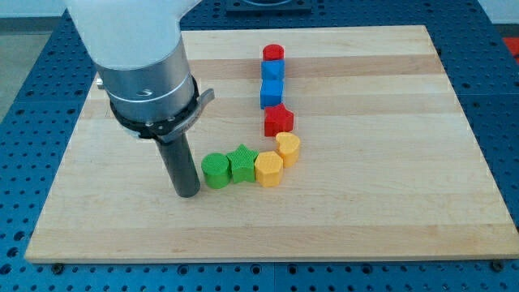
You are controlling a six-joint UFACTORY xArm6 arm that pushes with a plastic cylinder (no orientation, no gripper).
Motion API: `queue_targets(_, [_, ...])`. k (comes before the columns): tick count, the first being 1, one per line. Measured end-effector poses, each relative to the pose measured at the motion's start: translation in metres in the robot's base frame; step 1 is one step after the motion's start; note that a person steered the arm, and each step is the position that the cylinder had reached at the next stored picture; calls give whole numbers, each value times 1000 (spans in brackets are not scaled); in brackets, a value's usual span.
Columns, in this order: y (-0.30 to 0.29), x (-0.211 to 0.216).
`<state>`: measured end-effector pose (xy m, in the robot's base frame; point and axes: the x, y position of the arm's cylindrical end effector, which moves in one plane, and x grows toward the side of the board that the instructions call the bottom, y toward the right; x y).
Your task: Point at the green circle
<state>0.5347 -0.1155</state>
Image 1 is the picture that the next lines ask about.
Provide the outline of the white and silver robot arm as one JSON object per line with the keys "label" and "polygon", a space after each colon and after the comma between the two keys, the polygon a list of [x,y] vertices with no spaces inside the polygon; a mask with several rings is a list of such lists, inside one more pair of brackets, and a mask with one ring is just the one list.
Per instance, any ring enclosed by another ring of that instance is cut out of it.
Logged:
{"label": "white and silver robot arm", "polygon": [[180,21],[200,0],[66,0],[114,110],[160,122],[194,92]]}

